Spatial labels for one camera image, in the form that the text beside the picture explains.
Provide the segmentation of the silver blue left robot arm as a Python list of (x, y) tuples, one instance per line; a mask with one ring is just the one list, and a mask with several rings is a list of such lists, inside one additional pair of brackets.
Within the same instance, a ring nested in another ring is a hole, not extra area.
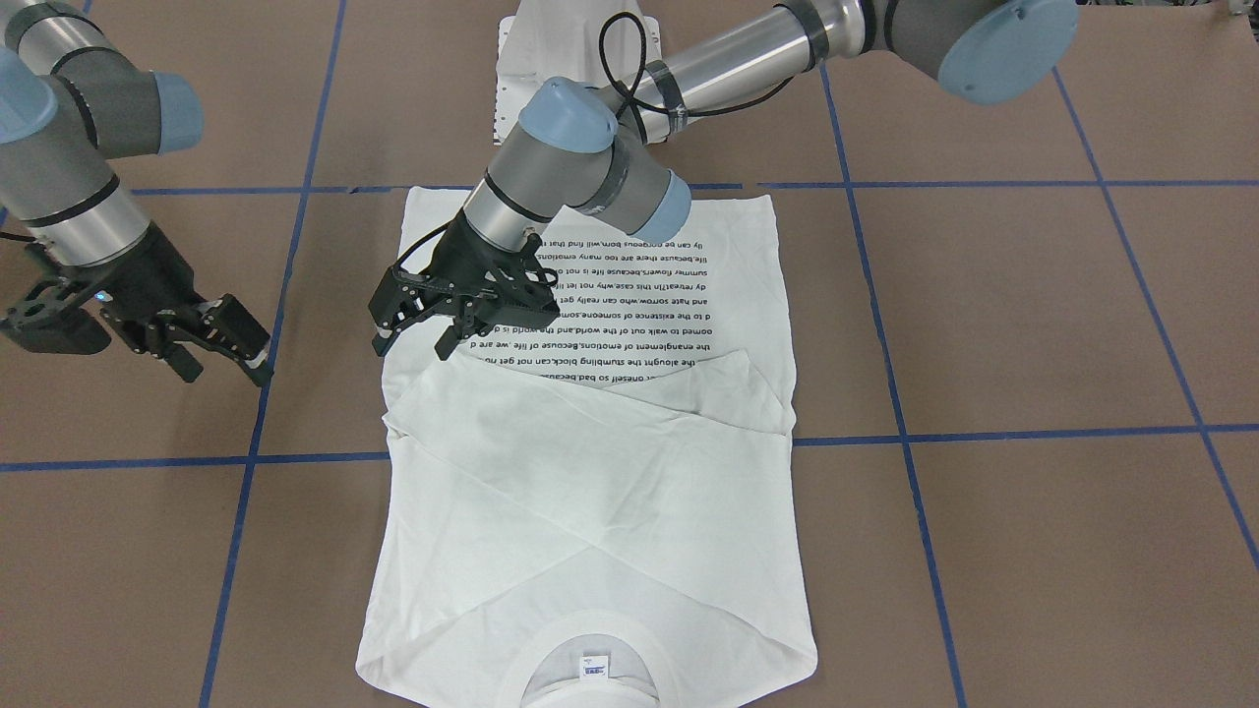
[(369, 302), (387, 355), (405, 328), (449, 317), (439, 359), (495, 328), (541, 330), (562, 314), (558, 275), (538, 261), (564, 207), (661, 244), (687, 223), (689, 185), (647, 145), (701, 118), (769, 100), (835, 57), (890, 52), (980, 106), (1024, 94), (1070, 48), (1074, 1), (781, 1), (771, 13), (623, 77), (544, 81), (460, 210), (428, 234), (417, 273), (403, 260)]

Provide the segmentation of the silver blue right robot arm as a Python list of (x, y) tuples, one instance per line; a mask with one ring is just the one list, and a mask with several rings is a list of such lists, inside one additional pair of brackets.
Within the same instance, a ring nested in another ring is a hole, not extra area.
[(3, 207), (26, 229), (42, 278), (3, 312), (37, 354), (91, 355), (125, 341), (185, 382), (190, 345), (269, 382), (269, 333), (233, 295), (204, 299), (193, 266), (112, 169), (112, 157), (194, 147), (206, 125), (193, 86), (138, 69), (63, 1), (5, 1)]

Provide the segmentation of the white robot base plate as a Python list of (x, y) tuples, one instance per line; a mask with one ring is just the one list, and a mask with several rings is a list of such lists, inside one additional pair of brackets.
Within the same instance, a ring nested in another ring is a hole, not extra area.
[(618, 13), (633, 13), (647, 31), (647, 60), (661, 58), (658, 21), (641, 13), (637, 1), (522, 1), (499, 21), (499, 92), (492, 141), (502, 144), (522, 110), (548, 78), (562, 76), (579, 84), (608, 84), (602, 71), (598, 37)]

